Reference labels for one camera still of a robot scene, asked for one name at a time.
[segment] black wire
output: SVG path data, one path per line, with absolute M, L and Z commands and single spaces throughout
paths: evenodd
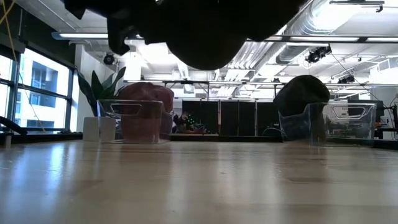
M 336 59 L 336 61 L 340 64 L 340 66 L 347 72 L 347 74 L 348 74 L 348 75 L 351 75 L 350 72 L 344 67 L 344 65 L 342 65 L 342 64 L 340 63 L 340 61 L 337 60 L 337 58 L 336 58 L 332 53 L 330 53 L 330 54 L 331 54 L 331 56 L 333 56 L 333 57 Z M 378 101 L 383 102 L 382 100 L 379 100 L 379 99 L 378 99 L 373 93 L 371 93 L 367 88 L 365 88 L 365 86 L 363 86 L 362 83 L 360 83 L 355 77 L 354 77 L 354 80 L 355 80 L 357 83 L 359 83 L 366 91 L 368 91 L 369 94 L 372 95 L 375 99 L 377 99 Z M 390 110 L 387 110 L 387 111 L 388 111 L 388 115 L 390 116 L 390 121 L 391 121 L 392 127 L 395 129 L 396 127 L 394 126 L 394 123 L 392 122 L 391 112 L 390 112 Z

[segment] glass window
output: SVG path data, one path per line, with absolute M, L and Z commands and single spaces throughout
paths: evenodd
M 15 119 L 21 127 L 64 128 L 67 101 L 34 91 L 18 89 Z
M 6 117 L 8 105 L 8 86 L 0 84 L 0 116 Z
M 11 79 L 12 60 L 0 55 L 0 78 L 5 80 Z
M 24 85 L 68 94 L 69 68 L 29 49 L 21 55 L 20 73 Z

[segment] ceiling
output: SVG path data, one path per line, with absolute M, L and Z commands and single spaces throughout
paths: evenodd
M 59 0 L 16 0 L 16 2 L 59 32 L 107 32 L 106 19 L 87 11 L 83 19 L 78 20 L 65 10 Z M 340 24 L 331 35 L 398 35 L 398 1 L 387 0 L 384 10 L 380 13 L 376 13 L 377 8 L 378 6 L 359 7 L 356 13 Z M 333 19 L 335 18 L 326 16 L 326 19 L 321 22 L 328 23 Z M 109 51 L 106 40 L 79 41 L 77 43 L 84 44 L 86 51 L 100 61 Z M 136 52 L 142 57 L 144 62 L 142 74 L 146 79 L 152 77 L 160 79 L 161 75 L 170 77 L 173 71 L 178 70 L 179 60 L 169 52 L 165 44 L 145 45 L 141 40 L 129 40 L 126 43 L 135 46 Z M 311 74 L 328 82 L 331 77 L 338 78 L 344 75 L 344 73 L 338 74 L 344 72 L 345 68 L 352 68 L 356 77 L 366 79 L 371 67 L 376 66 L 378 62 L 385 60 L 388 56 L 398 55 L 398 44 L 331 44 L 335 57 L 328 55 L 317 64 L 311 65 L 310 68 L 304 62 L 304 58 L 311 48 L 286 66 L 263 67 L 270 63 L 270 60 L 264 61 L 264 57 L 270 56 L 272 49 L 271 43 L 247 42 L 231 63 L 214 77 L 220 81 L 238 81 L 246 78 L 261 82 L 269 82 L 274 77 L 279 77 L 287 82 L 298 75 Z M 228 73 L 229 69 L 245 70 L 246 73 L 231 75 L 231 72 Z M 202 79 L 208 79 L 208 75 L 203 73 Z

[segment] green leaves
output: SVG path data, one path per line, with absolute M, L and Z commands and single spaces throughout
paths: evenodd
M 116 97 L 115 90 L 118 81 L 124 76 L 126 68 L 120 69 L 116 75 L 115 81 L 112 82 L 113 75 L 110 75 L 103 83 L 100 82 L 97 74 L 93 71 L 91 76 L 91 86 L 87 82 L 83 74 L 77 71 L 78 82 L 81 92 L 86 96 L 88 104 L 91 106 L 94 116 L 97 116 L 97 100 L 114 99 Z

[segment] window frame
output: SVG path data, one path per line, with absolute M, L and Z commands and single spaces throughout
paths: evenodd
M 11 77 L 10 80 L 5 80 L 0 78 L 0 83 L 7 85 L 9 87 L 9 98 L 8 98 L 8 106 L 7 106 L 7 114 L 6 114 L 6 118 L 10 119 L 11 121 L 16 121 L 15 118 L 15 113 L 16 113 L 16 107 L 17 107 L 17 96 L 18 96 L 18 89 L 21 90 L 28 90 L 31 93 L 40 93 L 43 95 L 47 95 L 47 96 L 53 96 L 56 98 L 61 98 L 66 100 L 67 105 L 65 108 L 65 120 L 64 120 L 64 128 L 45 128 L 46 132 L 51 132 L 51 131 L 70 131 L 70 116 L 71 116 L 71 110 L 72 110 L 72 88 L 73 88 L 73 71 L 75 68 L 71 68 L 68 65 L 65 65 L 62 62 L 59 62 L 58 60 L 55 60 L 52 57 L 49 57 L 48 55 L 44 55 L 41 52 L 38 52 L 34 49 L 31 48 L 27 48 L 31 51 L 34 51 L 37 54 L 40 54 L 43 57 L 46 57 L 50 60 L 53 60 L 56 63 L 59 63 L 60 65 L 63 65 L 65 67 L 67 67 L 69 69 L 69 74 L 68 74 L 68 90 L 67 90 L 67 95 L 61 95 L 59 93 L 55 93 L 52 91 L 48 91 L 48 90 L 43 90 L 40 88 L 36 88 L 36 87 L 32 87 L 30 85 L 23 85 L 21 83 L 19 83 L 19 70 L 20 70 L 20 62 L 21 62 L 21 54 L 17 54 L 17 59 L 18 61 L 15 62 L 14 59 L 11 59 L 12 62 L 12 71 L 11 71 Z M 42 128 L 23 128 L 26 131 L 42 131 Z

